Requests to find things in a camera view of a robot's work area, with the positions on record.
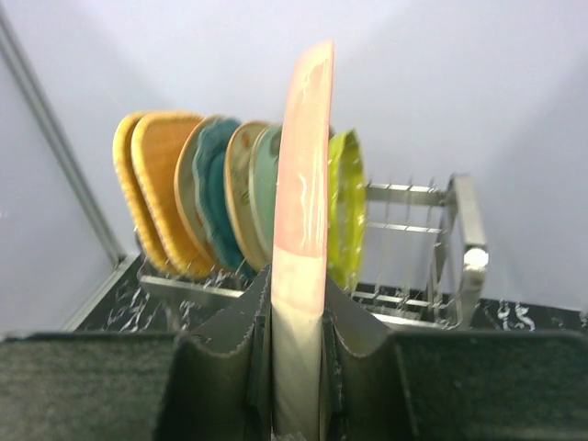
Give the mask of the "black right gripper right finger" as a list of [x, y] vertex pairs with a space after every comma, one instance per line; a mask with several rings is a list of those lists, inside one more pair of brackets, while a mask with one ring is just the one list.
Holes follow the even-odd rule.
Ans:
[[325, 283], [330, 440], [584, 440], [587, 338], [392, 330]]

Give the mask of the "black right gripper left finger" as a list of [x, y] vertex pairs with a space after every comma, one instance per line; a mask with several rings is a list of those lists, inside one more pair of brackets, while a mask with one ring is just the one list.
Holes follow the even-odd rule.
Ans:
[[4, 440], [267, 440], [270, 278], [187, 333], [1, 340]]

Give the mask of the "pink rimmed plate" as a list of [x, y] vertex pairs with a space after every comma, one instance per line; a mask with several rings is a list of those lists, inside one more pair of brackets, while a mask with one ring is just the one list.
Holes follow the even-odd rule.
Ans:
[[274, 428], [320, 439], [334, 44], [296, 61], [278, 161], [271, 271]]

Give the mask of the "teal scalloped plate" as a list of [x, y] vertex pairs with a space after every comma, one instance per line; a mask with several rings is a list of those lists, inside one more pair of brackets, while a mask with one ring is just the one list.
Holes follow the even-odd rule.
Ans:
[[241, 121], [213, 115], [199, 122], [185, 145], [185, 157], [194, 183], [194, 202], [213, 263], [246, 278], [255, 275], [247, 263], [229, 216], [224, 182], [225, 157]]

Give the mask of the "yellow green dotted plate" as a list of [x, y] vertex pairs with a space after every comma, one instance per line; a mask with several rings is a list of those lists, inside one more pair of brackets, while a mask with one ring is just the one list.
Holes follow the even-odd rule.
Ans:
[[355, 130], [333, 136], [328, 146], [327, 270], [344, 290], [359, 281], [368, 223], [362, 148]]

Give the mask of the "pale green bottom plate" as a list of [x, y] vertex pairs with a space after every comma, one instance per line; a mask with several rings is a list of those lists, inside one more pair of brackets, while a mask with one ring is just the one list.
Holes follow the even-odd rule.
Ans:
[[249, 200], [265, 260], [272, 256], [281, 125], [269, 125], [254, 142], [249, 163]]

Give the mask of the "cream yellow bird plate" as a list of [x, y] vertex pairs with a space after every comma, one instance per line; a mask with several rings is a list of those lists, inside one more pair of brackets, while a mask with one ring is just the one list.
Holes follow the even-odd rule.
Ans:
[[266, 256], [258, 239], [249, 200], [249, 163], [254, 142], [268, 126], [260, 120], [241, 124], [231, 136], [224, 159], [226, 207], [236, 242], [246, 263], [261, 270]]

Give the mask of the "woven bamboo tray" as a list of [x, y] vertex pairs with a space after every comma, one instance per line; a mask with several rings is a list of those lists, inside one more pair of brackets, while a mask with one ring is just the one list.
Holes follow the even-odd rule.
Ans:
[[144, 255], [158, 271], [176, 274], [153, 223], [131, 158], [132, 134], [145, 115], [146, 112], [132, 113], [119, 123], [112, 143], [113, 164]]
[[181, 276], [201, 278], [212, 263], [201, 255], [180, 217], [175, 169], [188, 136], [203, 118], [188, 112], [153, 112], [132, 134], [131, 159], [141, 192], [164, 248], [164, 261]]

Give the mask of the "cream bird painted plate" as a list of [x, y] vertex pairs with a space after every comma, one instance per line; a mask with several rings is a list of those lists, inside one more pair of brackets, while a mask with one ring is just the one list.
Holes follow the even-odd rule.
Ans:
[[198, 256], [206, 268], [211, 271], [217, 263], [212, 245], [209, 243], [206, 230], [198, 215], [196, 204], [196, 185], [192, 173], [193, 159], [198, 151], [198, 135], [219, 115], [203, 118], [188, 134], [175, 166], [174, 191], [175, 203], [180, 220], [187, 231], [192, 245], [198, 251]]

